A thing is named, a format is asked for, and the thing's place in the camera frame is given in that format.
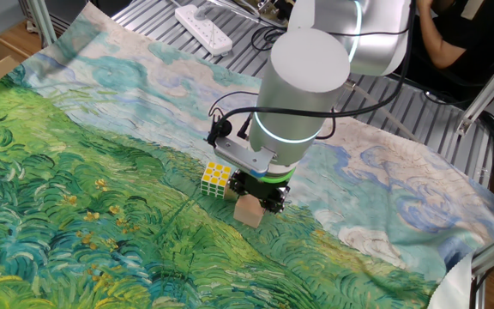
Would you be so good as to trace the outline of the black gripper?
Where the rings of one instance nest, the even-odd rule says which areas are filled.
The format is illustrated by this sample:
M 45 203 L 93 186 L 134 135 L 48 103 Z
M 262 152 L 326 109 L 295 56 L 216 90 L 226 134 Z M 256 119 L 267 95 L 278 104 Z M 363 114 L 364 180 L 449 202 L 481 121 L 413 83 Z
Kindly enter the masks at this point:
M 249 194 L 259 200 L 266 201 L 266 210 L 274 214 L 281 213 L 284 210 L 289 191 L 290 187 L 287 180 L 269 183 L 256 179 L 245 172 L 239 173 L 238 180 L 235 177 L 231 177 L 228 180 L 229 199 L 236 200 L 243 195 Z

